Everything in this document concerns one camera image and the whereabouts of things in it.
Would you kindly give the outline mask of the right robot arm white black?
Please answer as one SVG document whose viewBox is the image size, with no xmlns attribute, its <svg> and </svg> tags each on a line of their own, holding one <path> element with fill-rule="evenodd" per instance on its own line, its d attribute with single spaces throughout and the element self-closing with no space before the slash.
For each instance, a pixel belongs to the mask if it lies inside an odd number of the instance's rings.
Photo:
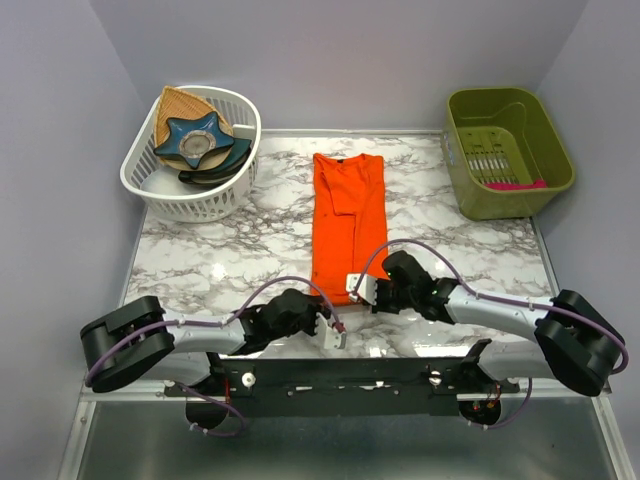
<svg viewBox="0 0 640 480">
<path fill-rule="evenodd" d="M 389 255 L 382 265 L 385 277 L 364 275 L 356 288 L 372 312 L 411 309 L 426 320 L 517 336 L 515 342 L 490 343 L 461 365 L 461 382 L 471 391 L 483 391 L 495 380 L 550 378 L 596 397 L 623 355 L 623 337 L 575 291 L 534 300 L 474 291 L 460 278 L 430 276 L 405 251 Z"/>
</svg>

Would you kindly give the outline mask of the orange t shirt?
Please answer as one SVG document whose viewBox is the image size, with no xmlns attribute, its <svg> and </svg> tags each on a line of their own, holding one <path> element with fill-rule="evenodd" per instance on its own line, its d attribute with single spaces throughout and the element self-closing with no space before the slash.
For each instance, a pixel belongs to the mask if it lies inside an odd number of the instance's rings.
<svg viewBox="0 0 640 480">
<path fill-rule="evenodd" d="M 311 281 L 336 306 L 350 303 L 346 277 L 367 268 L 387 277 L 380 246 L 388 241 L 384 158 L 360 154 L 334 159 L 313 155 L 315 207 Z"/>
</svg>

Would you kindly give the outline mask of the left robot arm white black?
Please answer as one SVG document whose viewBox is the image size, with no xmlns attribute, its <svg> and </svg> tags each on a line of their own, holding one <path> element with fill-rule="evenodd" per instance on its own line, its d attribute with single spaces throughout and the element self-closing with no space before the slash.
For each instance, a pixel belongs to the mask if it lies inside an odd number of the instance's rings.
<svg viewBox="0 0 640 480">
<path fill-rule="evenodd" d="M 287 289 L 255 305 L 253 293 L 228 317 L 202 317 L 164 309 L 156 296 L 128 303 L 80 331 L 88 373 L 96 393 L 121 389 L 143 376 L 185 383 L 201 395 L 222 380 L 211 354 L 249 355 L 303 332 L 326 349 L 344 347 L 344 326 L 326 296 Z"/>
</svg>

